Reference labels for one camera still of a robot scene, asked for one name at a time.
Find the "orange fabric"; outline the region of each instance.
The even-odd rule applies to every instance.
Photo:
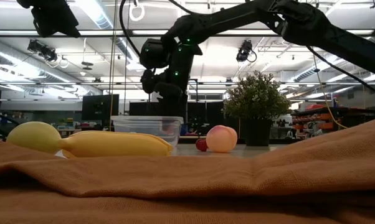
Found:
[[[67,160],[0,142],[0,223],[375,223],[375,121],[252,159]]]

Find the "green leaves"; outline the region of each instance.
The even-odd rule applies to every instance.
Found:
[[[239,77],[237,87],[227,90],[230,100],[224,103],[225,113],[242,119],[274,119],[288,112],[290,101],[279,94],[273,75],[254,71],[245,80]]]

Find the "clear plastic container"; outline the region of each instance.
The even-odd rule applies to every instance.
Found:
[[[171,116],[112,116],[114,130],[158,136],[176,147],[183,118]]]

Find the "banana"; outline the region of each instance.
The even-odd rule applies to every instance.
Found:
[[[140,133],[82,131],[57,142],[60,149],[76,157],[169,156],[172,145],[163,139]]]

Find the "peach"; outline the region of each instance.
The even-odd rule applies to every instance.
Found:
[[[207,133],[207,146],[213,152],[230,152],[237,143],[237,133],[233,128],[217,125]]]

